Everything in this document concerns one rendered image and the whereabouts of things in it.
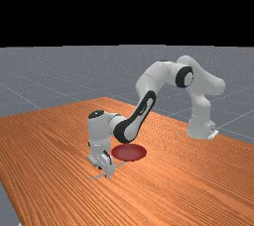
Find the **grey fork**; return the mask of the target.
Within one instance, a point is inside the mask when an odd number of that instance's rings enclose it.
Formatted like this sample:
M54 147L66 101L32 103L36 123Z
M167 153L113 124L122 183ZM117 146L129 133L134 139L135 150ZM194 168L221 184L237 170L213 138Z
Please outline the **grey fork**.
M108 171L105 171L104 169L101 171L100 174L98 175L92 175L92 176L88 176L86 179L87 180L96 180L96 179L100 179L102 177L104 178L107 178L107 179L110 179L115 173L116 173L116 170L122 166L125 166L126 165L126 162L122 162L120 164L114 164L113 165L113 168L108 170Z

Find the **red plate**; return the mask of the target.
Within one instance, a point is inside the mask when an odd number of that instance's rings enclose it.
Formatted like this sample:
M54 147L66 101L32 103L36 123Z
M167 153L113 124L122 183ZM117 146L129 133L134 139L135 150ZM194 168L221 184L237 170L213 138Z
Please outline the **red plate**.
M143 159L147 155L144 147L136 144L123 144L116 146L111 155L123 162L135 162Z

